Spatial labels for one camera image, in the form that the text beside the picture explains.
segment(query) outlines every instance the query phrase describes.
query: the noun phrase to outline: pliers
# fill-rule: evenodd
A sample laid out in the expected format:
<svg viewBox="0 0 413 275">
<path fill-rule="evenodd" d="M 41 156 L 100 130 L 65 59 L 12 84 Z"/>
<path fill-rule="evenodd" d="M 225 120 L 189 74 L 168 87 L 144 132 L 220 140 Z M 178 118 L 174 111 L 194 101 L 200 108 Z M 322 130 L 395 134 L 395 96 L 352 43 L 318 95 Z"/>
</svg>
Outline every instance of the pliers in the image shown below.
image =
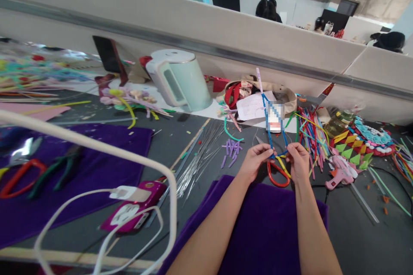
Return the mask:
<svg viewBox="0 0 413 275">
<path fill-rule="evenodd" d="M 75 176 L 76 169 L 73 169 L 75 163 L 77 163 L 80 152 L 82 150 L 82 146 L 80 145 L 72 145 L 67 153 L 63 157 L 57 157 L 55 159 L 55 163 L 53 163 L 47 170 L 44 172 L 40 177 L 37 179 L 36 183 L 33 186 L 32 191 L 27 196 L 28 199 L 36 199 L 39 195 L 41 190 L 47 183 L 47 180 L 50 179 L 55 172 L 57 172 L 63 163 L 66 163 L 66 170 L 63 173 L 60 180 L 54 186 L 53 191 L 61 190 L 67 183 L 69 183 Z"/>
</svg>

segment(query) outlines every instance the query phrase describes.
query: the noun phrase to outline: purple cloth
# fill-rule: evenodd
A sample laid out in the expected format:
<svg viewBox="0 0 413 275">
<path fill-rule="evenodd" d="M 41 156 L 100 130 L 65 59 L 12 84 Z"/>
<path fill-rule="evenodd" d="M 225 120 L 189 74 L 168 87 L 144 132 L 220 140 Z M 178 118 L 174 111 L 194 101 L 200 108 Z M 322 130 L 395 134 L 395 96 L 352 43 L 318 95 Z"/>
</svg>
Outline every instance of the purple cloth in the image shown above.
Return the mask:
<svg viewBox="0 0 413 275">
<path fill-rule="evenodd" d="M 224 175 L 218 182 L 212 183 L 201 205 L 188 219 L 158 275 L 167 272 L 233 179 Z M 328 206 L 320 201 L 317 205 L 327 228 Z M 301 274 L 294 192 L 259 183 L 250 186 L 218 274 Z"/>
<path fill-rule="evenodd" d="M 101 142 L 147 156 L 153 131 L 145 128 L 128 130 L 124 126 L 85 124 L 68 127 L 72 131 L 97 139 Z M 43 136 L 29 132 L 27 137 Z M 64 156 L 73 144 L 55 137 L 43 136 L 42 144 L 33 158 L 39 159 L 46 166 L 53 163 L 55 157 Z M 8 164 L 7 159 L 0 159 L 0 167 Z M 0 180 L 0 189 L 13 177 L 20 167 L 13 167 Z M 115 156 L 104 154 L 89 148 L 83 148 L 76 166 L 77 174 L 61 191 L 54 192 L 53 187 L 62 176 L 62 166 L 47 182 L 36 200 L 28 200 L 24 193 L 12 199 L 0 199 L 0 249 L 32 237 L 42 230 L 55 211 L 67 200 L 86 191 L 110 189 L 121 185 L 136 186 L 139 183 L 143 166 Z M 38 177 L 38 169 L 30 169 L 17 184 L 16 190 L 23 188 Z M 118 200 L 109 199 L 109 193 L 95 193 L 80 198 L 65 208 L 52 228 L 68 223 L 79 217 L 105 208 Z"/>
</svg>

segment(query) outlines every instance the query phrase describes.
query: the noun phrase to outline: silver wire bundle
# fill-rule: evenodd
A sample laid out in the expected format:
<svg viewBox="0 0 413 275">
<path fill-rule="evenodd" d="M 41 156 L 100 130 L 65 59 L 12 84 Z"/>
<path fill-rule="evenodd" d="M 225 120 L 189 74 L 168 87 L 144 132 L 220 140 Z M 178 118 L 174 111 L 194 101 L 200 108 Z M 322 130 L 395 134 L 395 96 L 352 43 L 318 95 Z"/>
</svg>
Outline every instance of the silver wire bundle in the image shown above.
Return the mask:
<svg viewBox="0 0 413 275">
<path fill-rule="evenodd" d="M 179 199 L 185 195 L 185 191 L 189 187 L 188 195 L 186 197 L 188 198 L 192 187 L 198 181 L 208 163 L 221 149 L 221 145 L 219 145 L 218 148 L 213 150 L 216 141 L 223 132 L 222 122 L 219 120 L 211 121 L 210 125 L 207 125 L 202 130 L 200 137 L 200 141 L 202 141 L 201 147 L 199 148 L 197 155 L 193 157 L 192 161 L 188 164 L 185 171 L 181 173 L 181 176 L 178 179 L 176 195 Z"/>
</svg>

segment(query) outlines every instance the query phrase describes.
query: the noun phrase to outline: person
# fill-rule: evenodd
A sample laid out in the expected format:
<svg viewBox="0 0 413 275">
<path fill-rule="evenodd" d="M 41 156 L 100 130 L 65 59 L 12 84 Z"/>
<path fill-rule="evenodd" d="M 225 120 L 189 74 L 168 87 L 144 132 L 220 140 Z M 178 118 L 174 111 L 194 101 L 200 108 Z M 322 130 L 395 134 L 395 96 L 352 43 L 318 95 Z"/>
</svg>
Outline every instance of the person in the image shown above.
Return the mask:
<svg viewBox="0 0 413 275">
<path fill-rule="evenodd" d="M 406 37 L 401 32 L 393 31 L 386 34 L 378 32 L 370 35 L 370 42 L 367 45 L 403 54 L 405 40 Z"/>
<path fill-rule="evenodd" d="M 291 177 L 296 188 L 301 274 L 341 275 L 308 178 L 309 153 L 300 143 L 289 144 L 287 150 L 286 160 L 291 163 Z M 248 150 L 237 176 L 181 249 L 167 275 L 218 273 L 247 189 L 257 177 L 260 165 L 273 153 L 276 155 L 269 144 L 259 144 Z"/>
<path fill-rule="evenodd" d="M 261 0 L 255 10 L 255 16 L 283 23 L 277 14 L 277 2 L 275 0 Z"/>
</svg>

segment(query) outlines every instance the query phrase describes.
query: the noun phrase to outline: smartphone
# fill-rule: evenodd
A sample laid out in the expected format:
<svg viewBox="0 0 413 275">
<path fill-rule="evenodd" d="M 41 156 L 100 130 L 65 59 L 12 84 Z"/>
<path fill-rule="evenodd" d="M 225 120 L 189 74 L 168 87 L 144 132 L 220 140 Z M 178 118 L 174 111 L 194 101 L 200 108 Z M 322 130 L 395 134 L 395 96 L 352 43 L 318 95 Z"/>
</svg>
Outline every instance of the smartphone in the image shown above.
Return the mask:
<svg viewBox="0 0 413 275">
<path fill-rule="evenodd" d="M 116 42 L 112 39 L 99 36 L 93 36 L 93 41 L 95 41 L 105 70 L 111 73 L 118 73 L 120 75 L 119 86 L 124 86 L 128 81 L 128 75 L 117 52 Z"/>
</svg>

